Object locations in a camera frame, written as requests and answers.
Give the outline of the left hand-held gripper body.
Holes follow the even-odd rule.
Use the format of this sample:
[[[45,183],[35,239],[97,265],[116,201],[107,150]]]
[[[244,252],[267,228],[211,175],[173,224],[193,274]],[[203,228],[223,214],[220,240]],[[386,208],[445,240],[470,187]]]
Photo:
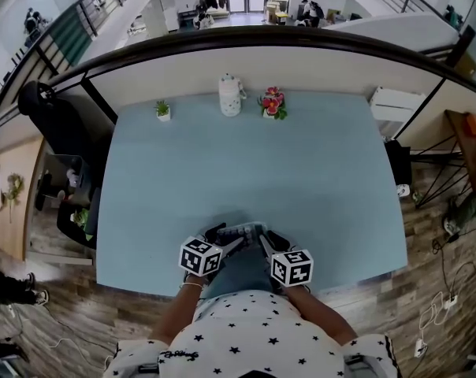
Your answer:
[[[223,249],[198,234],[189,236],[180,246],[178,265],[184,271],[185,282],[189,276],[204,280],[208,286],[221,269]]]

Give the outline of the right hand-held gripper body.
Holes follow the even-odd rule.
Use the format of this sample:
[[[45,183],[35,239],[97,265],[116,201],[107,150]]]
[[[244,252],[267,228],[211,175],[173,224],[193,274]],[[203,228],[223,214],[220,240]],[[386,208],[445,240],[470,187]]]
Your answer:
[[[311,282],[314,260],[308,250],[273,252],[270,255],[270,280],[275,294],[286,287],[306,286]]]

